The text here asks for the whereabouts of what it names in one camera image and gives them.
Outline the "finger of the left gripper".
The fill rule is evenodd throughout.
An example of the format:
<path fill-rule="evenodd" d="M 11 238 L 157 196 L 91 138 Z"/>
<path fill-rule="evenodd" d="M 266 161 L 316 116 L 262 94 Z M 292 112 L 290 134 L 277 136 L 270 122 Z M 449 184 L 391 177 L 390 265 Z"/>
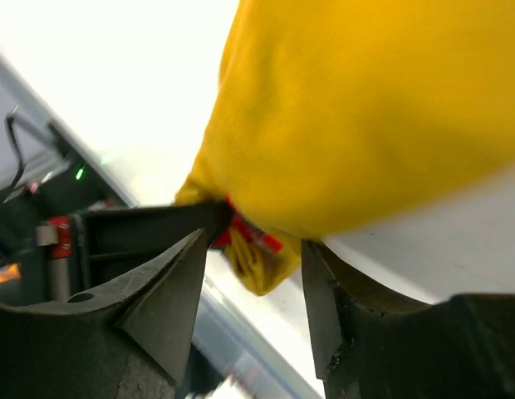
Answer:
<path fill-rule="evenodd" d="M 211 244 L 233 211 L 224 202 L 113 208 L 76 215 L 76 260 L 82 287 L 95 287 L 160 255 L 197 229 Z"/>

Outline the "yellow bear sock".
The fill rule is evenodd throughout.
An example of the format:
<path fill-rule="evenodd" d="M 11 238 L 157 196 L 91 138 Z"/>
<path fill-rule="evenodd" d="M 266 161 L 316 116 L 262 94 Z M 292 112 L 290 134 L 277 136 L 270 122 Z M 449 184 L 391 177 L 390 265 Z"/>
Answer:
<path fill-rule="evenodd" d="M 325 241 L 515 165 L 515 1 L 241 1 L 177 205 L 262 296 Z"/>

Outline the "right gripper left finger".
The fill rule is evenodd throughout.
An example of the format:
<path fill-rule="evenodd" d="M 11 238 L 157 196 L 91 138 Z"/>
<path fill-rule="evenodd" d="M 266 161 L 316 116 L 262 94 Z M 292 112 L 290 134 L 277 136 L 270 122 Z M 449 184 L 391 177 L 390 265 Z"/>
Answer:
<path fill-rule="evenodd" d="M 0 398 L 171 398 L 204 278 L 197 230 L 66 303 L 0 303 Z"/>

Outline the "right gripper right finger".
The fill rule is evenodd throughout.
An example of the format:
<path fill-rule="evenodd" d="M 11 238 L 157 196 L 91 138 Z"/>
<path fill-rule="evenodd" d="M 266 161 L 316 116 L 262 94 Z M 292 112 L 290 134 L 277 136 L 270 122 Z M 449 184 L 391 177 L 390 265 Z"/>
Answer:
<path fill-rule="evenodd" d="M 302 287 L 325 396 L 396 398 L 389 325 L 428 304 L 377 283 L 312 241 L 302 243 Z"/>

